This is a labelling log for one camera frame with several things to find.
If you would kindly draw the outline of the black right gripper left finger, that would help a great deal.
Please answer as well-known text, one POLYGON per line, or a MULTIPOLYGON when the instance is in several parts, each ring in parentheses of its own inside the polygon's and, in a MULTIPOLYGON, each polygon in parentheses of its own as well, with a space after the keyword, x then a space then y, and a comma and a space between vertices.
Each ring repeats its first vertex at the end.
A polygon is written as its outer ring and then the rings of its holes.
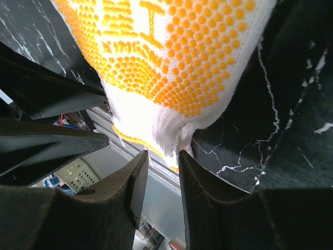
POLYGON ((131 249, 140 224, 149 155, 69 195, 58 189, 1 188, 1 249, 131 249))

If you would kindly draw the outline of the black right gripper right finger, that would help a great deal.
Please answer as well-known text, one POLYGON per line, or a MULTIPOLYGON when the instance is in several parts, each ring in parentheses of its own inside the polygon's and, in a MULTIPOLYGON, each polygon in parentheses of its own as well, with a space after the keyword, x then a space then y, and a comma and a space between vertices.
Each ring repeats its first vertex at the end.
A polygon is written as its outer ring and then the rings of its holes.
POLYGON ((246 193, 179 154, 187 249, 332 249, 332 189, 246 193))

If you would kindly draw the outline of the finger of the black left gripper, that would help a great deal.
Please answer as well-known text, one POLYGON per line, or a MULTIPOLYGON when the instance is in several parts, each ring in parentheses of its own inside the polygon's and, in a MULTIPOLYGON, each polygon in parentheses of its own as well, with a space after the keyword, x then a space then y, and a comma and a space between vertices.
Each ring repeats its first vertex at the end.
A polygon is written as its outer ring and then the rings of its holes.
POLYGON ((103 134, 1 118, 1 185, 33 185, 108 145, 103 134))
POLYGON ((56 74, 3 43, 1 90, 33 120, 90 109, 106 101, 102 91, 56 74))

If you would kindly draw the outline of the orange dotted work glove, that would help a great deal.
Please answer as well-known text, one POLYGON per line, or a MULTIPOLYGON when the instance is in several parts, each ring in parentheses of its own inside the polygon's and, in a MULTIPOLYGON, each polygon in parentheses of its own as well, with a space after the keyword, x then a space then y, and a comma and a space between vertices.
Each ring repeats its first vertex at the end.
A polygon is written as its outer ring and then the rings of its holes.
POLYGON ((229 105, 275 1, 53 1, 122 139, 178 171, 229 105))

